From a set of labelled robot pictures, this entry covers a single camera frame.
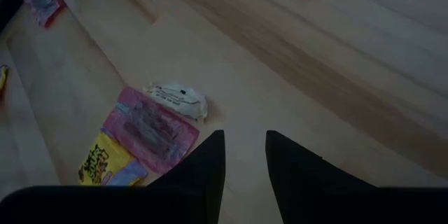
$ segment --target yellow object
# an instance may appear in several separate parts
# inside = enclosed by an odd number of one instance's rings
[[[0,66],[0,93],[5,86],[7,76],[8,76],[8,66],[6,65]]]
[[[147,174],[135,157],[103,132],[78,171],[80,184],[86,186],[130,186]]]

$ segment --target pink candy package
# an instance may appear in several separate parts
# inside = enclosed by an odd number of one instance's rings
[[[120,93],[103,127],[157,173],[176,166],[199,136],[199,130],[131,87]]]
[[[23,0],[42,27],[49,27],[53,18],[65,7],[63,0]]]

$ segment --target trash on floor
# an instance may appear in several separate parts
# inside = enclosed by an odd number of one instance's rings
[[[78,171],[85,186],[131,186],[148,172],[115,139],[100,132]]]
[[[199,136],[199,130],[131,87],[120,93],[103,127],[158,173],[177,165]]]
[[[207,101],[203,94],[177,83],[151,83],[143,91],[156,102],[181,115],[203,121],[207,117]]]
[[[8,66],[2,65],[0,66],[0,94],[5,87],[6,78],[8,77]]]
[[[40,26],[48,28],[66,6],[63,0],[24,0]]]

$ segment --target white wrapper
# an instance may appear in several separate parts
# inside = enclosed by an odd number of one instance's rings
[[[143,87],[149,97],[181,115],[195,120],[207,117],[207,101],[205,96],[177,83],[151,83]]]

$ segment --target wooden floor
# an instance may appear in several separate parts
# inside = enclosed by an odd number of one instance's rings
[[[376,186],[448,184],[448,0],[65,1],[0,35],[0,197],[76,184],[120,90],[153,81],[207,96],[196,146],[225,130],[220,223],[281,223],[266,130]]]

